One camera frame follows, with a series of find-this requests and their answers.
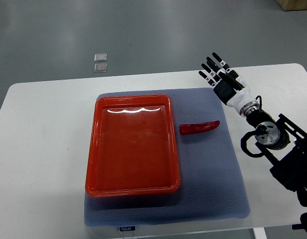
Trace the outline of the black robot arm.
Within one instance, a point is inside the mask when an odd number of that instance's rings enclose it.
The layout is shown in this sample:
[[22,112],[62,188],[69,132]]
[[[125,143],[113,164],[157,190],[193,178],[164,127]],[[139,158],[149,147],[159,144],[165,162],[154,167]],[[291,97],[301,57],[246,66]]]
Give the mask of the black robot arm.
[[[252,158],[266,157],[272,164],[270,173],[287,190],[296,192],[303,207],[307,207],[307,133],[279,114],[277,121],[262,110],[262,98],[247,103],[240,110],[254,130],[241,138],[242,151]],[[294,147],[281,160],[272,150],[282,150],[294,136]]]

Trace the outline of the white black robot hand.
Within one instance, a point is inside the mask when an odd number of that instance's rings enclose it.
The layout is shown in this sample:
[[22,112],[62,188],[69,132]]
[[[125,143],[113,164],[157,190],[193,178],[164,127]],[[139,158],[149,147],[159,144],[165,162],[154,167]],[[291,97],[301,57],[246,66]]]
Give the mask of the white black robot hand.
[[247,117],[251,112],[260,109],[259,101],[250,95],[250,88],[242,77],[231,68],[217,53],[212,58],[206,57],[199,75],[213,88],[220,101],[233,107],[236,112]]

